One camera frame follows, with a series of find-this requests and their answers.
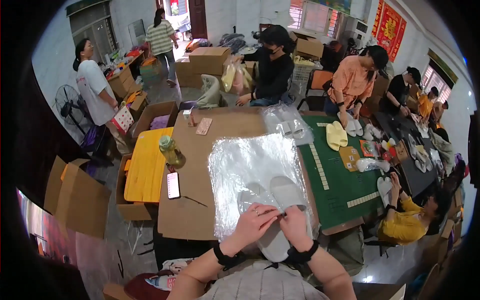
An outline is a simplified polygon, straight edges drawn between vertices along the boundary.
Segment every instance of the air conditioner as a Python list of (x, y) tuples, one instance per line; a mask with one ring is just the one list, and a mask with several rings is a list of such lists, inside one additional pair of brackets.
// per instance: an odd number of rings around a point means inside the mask
[(345, 26), (345, 32), (347, 31), (350, 37), (363, 40), (368, 35), (368, 26), (359, 19), (349, 17), (347, 19), (347, 25)]

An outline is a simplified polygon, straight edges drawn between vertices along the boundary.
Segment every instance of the striped shirt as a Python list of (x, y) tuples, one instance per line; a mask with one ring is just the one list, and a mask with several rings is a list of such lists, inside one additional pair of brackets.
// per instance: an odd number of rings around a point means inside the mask
[(170, 36), (174, 33), (170, 22), (164, 19), (157, 27), (153, 27), (153, 24), (148, 27), (145, 41), (152, 45), (153, 55), (167, 53), (173, 49)]

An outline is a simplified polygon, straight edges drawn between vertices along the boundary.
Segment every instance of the wrist band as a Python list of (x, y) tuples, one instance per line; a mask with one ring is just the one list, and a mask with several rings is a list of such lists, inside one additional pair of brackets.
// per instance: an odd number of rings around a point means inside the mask
[(313, 240), (313, 245), (308, 251), (298, 252), (295, 247), (292, 247), (287, 251), (288, 258), (291, 259), (294, 263), (304, 264), (306, 262), (309, 262), (310, 259), (312, 259), (312, 256), (315, 254), (315, 252), (317, 252), (318, 246), (318, 241)]
[(215, 253), (215, 256), (218, 259), (218, 263), (224, 266), (224, 271), (227, 271), (228, 269), (231, 269), (246, 260), (246, 256), (245, 254), (243, 254), (242, 251), (238, 252), (233, 257), (223, 254), (222, 250), (220, 249), (220, 243), (216, 244), (213, 247), (213, 253)]

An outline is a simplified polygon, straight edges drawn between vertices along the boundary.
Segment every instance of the poster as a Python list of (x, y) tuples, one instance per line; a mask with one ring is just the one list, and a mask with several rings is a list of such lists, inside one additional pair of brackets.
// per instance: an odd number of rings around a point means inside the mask
[(372, 36), (387, 50), (391, 62), (395, 61), (406, 26), (407, 22), (390, 5), (383, 0), (379, 1)]
[(350, 6), (352, 0), (311, 0), (312, 2), (320, 3), (321, 5), (328, 6), (339, 12), (350, 14)]

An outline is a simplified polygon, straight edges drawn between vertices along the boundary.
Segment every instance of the orange t-shirt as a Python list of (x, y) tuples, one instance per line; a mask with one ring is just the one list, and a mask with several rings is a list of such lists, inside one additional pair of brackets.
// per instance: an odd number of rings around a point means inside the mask
[[(333, 74), (332, 85), (335, 90), (343, 91), (345, 108), (350, 109), (350, 104), (356, 97), (363, 99), (372, 95), (375, 76), (368, 81), (367, 74), (368, 71), (360, 65), (357, 55), (347, 56), (341, 61), (337, 71)], [(332, 89), (328, 91), (328, 95), (333, 102), (336, 102)]]

